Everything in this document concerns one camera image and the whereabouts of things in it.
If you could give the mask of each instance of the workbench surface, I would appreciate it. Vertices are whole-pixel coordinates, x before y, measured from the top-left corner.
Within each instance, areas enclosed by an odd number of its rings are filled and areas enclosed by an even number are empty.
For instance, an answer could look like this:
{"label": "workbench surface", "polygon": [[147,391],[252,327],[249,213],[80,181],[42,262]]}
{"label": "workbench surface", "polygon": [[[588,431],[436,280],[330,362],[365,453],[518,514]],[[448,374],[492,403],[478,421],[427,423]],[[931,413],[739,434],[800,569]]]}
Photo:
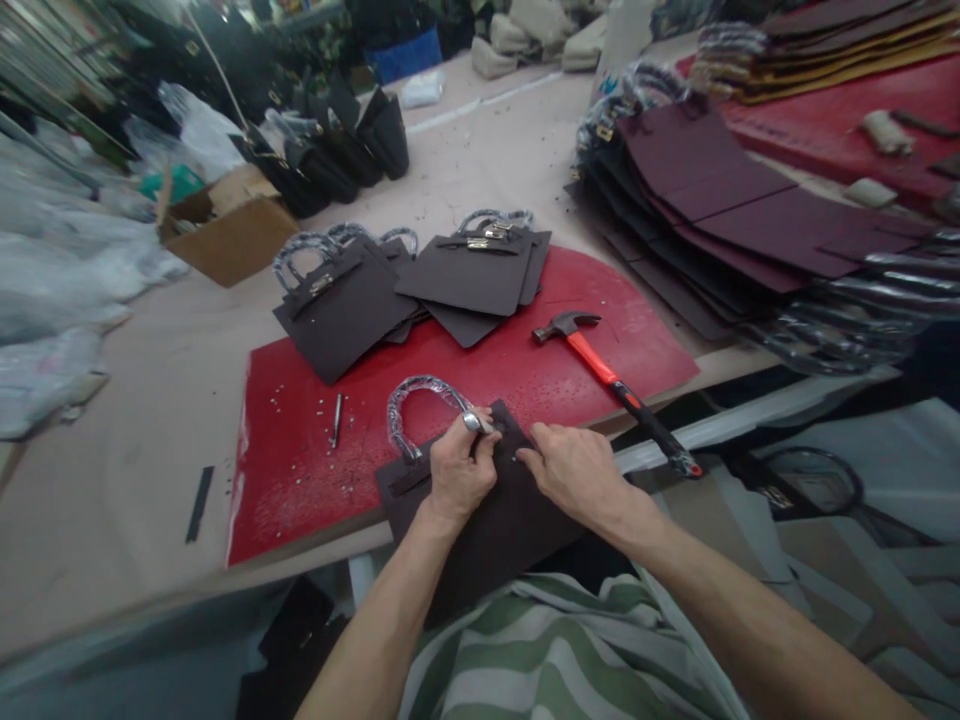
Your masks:
{"label": "workbench surface", "polygon": [[[534,67],[487,83],[468,55],[444,69],[443,101],[404,113],[409,174],[305,226],[352,220],[382,232],[409,225],[427,242],[476,208],[525,207],[534,211],[535,228],[553,231],[556,245],[620,268],[562,191],[592,75]],[[496,137],[491,142],[484,132],[491,126],[498,133],[536,127],[537,137],[516,152]],[[654,402],[774,364],[760,351],[708,345],[632,273],[623,274],[701,371]],[[379,523],[223,569],[248,355],[283,337],[271,314],[279,295],[269,270],[229,290],[191,272],[134,302],[133,318],[106,337],[110,382],[74,425],[30,443],[0,497],[0,659],[107,619],[256,585],[389,541]],[[199,538],[186,545],[207,465],[215,466],[213,486]]]}

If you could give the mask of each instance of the green and white striped fabric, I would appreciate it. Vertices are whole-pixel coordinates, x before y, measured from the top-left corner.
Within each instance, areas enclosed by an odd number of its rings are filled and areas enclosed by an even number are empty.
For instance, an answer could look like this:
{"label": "green and white striped fabric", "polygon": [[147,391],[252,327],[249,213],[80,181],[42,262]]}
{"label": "green and white striped fabric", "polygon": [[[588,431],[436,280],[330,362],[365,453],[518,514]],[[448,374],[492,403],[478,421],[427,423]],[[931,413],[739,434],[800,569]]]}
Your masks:
{"label": "green and white striped fabric", "polygon": [[566,575],[525,575],[422,638],[400,718],[739,715],[660,608],[631,575],[607,579],[599,597]]}

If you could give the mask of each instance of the red work mat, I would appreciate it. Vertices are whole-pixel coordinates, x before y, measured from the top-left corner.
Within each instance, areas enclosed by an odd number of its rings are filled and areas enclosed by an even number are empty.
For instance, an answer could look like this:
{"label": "red work mat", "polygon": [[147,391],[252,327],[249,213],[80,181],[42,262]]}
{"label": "red work mat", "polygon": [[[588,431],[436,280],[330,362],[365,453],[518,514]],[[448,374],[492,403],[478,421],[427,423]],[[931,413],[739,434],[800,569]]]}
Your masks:
{"label": "red work mat", "polygon": [[[332,388],[289,338],[250,353],[227,564],[380,506],[374,470],[399,456],[387,438],[387,398],[411,375],[436,375],[476,405],[503,399],[524,428],[537,420],[581,425],[617,410],[616,399],[562,338],[534,343],[531,331],[561,312],[603,316],[584,335],[641,397],[697,374],[696,363],[644,297],[613,268],[554,247],[541,284],[532,305],[471,350],[430,320],[404,345],[372,352]],[[339,444],[332,449],[337,393],[344,402]],[[403,406],[404,430],[420,444],[455,415],[436,395],[414,393]]]}
{"label": "red work mat", "polygon": [[916,138],[913,154],[882,157],[859,130],[874,110],[905,110],[928,122],[960,130],[960,56],[869,75],[831,88],[746,106],[723,103],[727,125],[748,150],[848,185],[869,177],[896,190],[902,205],[929,213],[952,182],[928,168],[960,152],[944,140],[904,127]]}

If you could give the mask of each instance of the person's left hand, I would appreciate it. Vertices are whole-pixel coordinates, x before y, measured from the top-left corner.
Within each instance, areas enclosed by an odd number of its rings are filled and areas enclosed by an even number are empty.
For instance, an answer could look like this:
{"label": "person's left hand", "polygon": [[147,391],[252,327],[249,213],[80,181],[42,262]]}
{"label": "person's left hand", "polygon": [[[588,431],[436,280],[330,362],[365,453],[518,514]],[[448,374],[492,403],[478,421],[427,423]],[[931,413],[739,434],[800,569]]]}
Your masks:
{"label": "person's left hand", "polygon": [[[490,408],[472,410],[487,422],[493,422]],[[430,448],[433,489],[424,504],[457,528],[467,522],[497,482],[493,448],[502,435],[495,432],[483,436],[477,443],[474,457],[470,457],[470,448],[476,437],[477,433],[467,430],[463,416],[458,416],[444,436]]]}

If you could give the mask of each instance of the person's right hand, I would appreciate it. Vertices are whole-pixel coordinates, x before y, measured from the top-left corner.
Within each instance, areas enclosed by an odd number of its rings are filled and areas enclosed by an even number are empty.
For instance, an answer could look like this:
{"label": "person's right hand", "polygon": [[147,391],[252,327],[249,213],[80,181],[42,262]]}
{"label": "person's right hand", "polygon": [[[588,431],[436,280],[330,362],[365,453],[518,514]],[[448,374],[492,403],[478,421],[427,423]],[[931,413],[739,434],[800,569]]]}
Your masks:
{"label": "person's right hand", "polygon": [[599,433],[562,425],[534,423],[530,429],[540,452],[517,452],[540,492],[581,525],[600,534],[613,525],[631,525],[660,516],[650,497],[623,479],[610,442]]}

